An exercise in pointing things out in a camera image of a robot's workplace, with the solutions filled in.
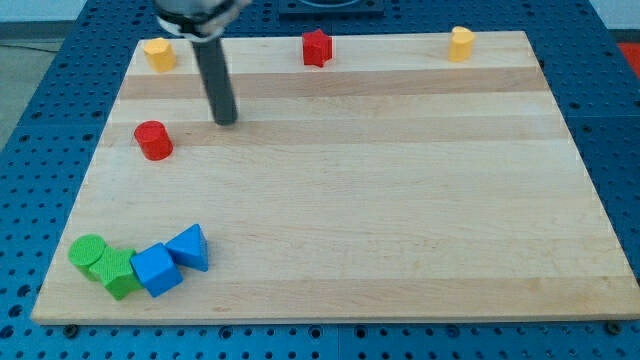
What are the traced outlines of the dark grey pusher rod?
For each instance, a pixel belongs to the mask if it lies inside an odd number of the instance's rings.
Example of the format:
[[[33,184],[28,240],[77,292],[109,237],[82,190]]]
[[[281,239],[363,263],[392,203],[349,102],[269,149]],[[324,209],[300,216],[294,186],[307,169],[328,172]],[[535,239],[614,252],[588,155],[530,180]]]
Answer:
[[[221,39],[193,42],[192,48],[214,122],[233,125],[238,113]]]

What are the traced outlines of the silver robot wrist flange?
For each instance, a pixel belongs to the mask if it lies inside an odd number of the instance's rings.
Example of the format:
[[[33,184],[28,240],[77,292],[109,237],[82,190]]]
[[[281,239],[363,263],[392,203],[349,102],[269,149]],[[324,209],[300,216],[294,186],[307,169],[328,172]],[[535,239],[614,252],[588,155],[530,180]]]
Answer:
[[[219,38],[250,0],[153,0],[159,25],[185,39]]]

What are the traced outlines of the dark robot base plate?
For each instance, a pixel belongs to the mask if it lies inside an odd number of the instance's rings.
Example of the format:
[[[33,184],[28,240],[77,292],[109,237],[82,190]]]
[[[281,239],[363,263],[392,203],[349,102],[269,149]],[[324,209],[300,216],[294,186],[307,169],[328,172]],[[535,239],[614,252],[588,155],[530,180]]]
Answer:
[[[381,15],[385,0],[278,0],[278,15]]]

